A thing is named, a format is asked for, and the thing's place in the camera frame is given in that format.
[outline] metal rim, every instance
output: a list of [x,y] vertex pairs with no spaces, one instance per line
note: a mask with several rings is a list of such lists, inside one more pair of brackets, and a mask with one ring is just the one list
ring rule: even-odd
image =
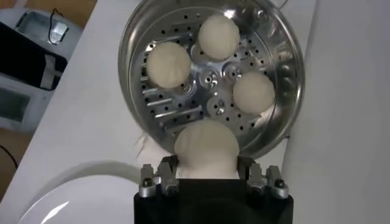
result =
[[[119,54],[118,54],[118,69],[119,69],[119,81],[121,84],[121,91],[124,95],[125,101],[127,103],[127,107],[129,108],[132,115],[135,117],[135,120],[137,124],[144,130],[147,130],[146,125],[140,119],[138,112],[131,107],[131,103],[133,103],[132,96],[129,94],[129,68],[130,68],[130,57],[134,51],[133,45],[129,44],[131,41],[135,41],[132,39],[131,30],[133,27],[131,27],[131,22],[139,16],[138,10],[143,8],[148,0],[143,0],[134,10],[132,13],[132,16],[129,18],[128,22],[126,23],[126,28],[124,29],[124,32],[121,37],[121,42],[119,46]],[[293,123],[297,119],[297,116],[299,114],[300,107],[303,102],[303,95],[305,91],[305,71],[303,66],[303,56],[302,52],[300,50],[299,43],[293,33],[292,28],[287,23],[286,19],[283,17],[283,15],[274,7],[274,5],[268,1],[255,1],[257,4],[262,5],[264,7],[267,7],[273,15],[277,18],[278,21],[280,21],[280,24],[284,26],[284,29],[288,32],[286,33],[289,37],[290,41],[292,42],[293,52],[294,52],[294,58],[296,60],[296,71],[299,71],[299,84],[297,86],[296,90],[296,100],[292,109],[292,113],[289,115],[289,119],[285,122],[283,128],[279,131],[278,135],[273,138],[272,141],[270,141],[266,146],[261,148],[261,150],[257,150],[256,152],[250,152],[250,153],[243,153],[243,155],[248,155],[253,158],[261,157],[265,154],[267,154],[270,150],[272,150],[277,144],[280,143],[289,133],[291,127],[293,126]]]

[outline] wooden floor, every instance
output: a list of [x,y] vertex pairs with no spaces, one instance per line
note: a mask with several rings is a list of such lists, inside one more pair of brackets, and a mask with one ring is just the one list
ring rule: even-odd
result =
[[[16,0],[0,0],[0,10],[12,8],[15,4]],[[84,28],[95,4],[96,0],[27,0],[24,6],[30,9],[44,10],[49,13],[53,9],[57,9],[66,19]],[[18,164],[30,144],[31,138],[31,135],[0,128],[0,145],[5,147],[15,157]],[[3,149],[0,149],[0,201],[15,174],[15,170],[10,157]]]

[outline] white plate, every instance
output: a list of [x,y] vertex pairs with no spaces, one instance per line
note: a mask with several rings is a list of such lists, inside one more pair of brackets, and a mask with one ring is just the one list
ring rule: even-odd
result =
[[138,185],[96,175],[69,181],[39,199],[18,224],[130,224]]

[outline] dough ball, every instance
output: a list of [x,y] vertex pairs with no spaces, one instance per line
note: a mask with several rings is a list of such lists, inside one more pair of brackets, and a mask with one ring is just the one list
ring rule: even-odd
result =
[[233,100],[245,113],[260,114],[272,106],[274,99],[274,84],[257,72],[245,73],[233,87]]
[[236,172],[237,139],[219,122],[204,119],[189,125],[177,137],[174,149],[179,165],[198,176],[205,172],[216,176]]
[[146,72],[162,88],[175,88],[188,79],[191,59],[184,47],[165,42],[154,47],[147,57]]
[[211,58],[223,60],[238,48],[239,30],[222,15],[211,16],[202,24],[198,36],[200,48]]

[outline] perforated metal tray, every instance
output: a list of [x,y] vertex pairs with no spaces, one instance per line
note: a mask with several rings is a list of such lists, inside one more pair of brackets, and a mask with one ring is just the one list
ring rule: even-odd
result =
[[[197,44],[199,28],[211,15],[225,15],[240,29],[239,49],[224,61],[208,58]],[[165,41],[182,45],[192,59],[189,80],[176,89],[157,87],[146,72],[148,53]],[[232,99],[234,83],[249,71],[265,74],[275,86],[275,104],[258,116],[243,113]],[[119,78],[130,111],[170,152],[187,124],[210,117],[234,132],[241,154],[264,155],[295,121],[304,77],[298,42],[269,1],[143,1],[129,19],[119,49]]]

